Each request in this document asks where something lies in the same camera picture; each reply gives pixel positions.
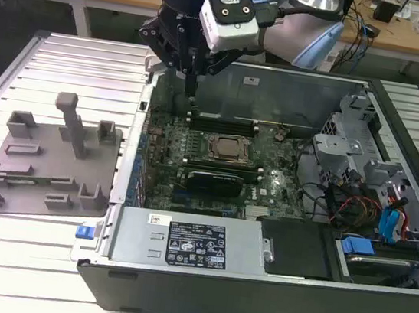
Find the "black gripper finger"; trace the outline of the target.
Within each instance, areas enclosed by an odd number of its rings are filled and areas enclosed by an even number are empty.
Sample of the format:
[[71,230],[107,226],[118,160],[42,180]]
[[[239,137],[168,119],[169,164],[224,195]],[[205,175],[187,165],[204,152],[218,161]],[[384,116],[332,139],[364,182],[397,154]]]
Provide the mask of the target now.
[[206,46],[199,47],[194,56],[189,97],[195,97],[199,76],[218,74],[242,57],[243,53],[235,49],[212,53]]
[[194,57],[185,21],[166,24],[159,17],[143,23],[139,35],[167,68],[185,76],[185,94],[190,96]]

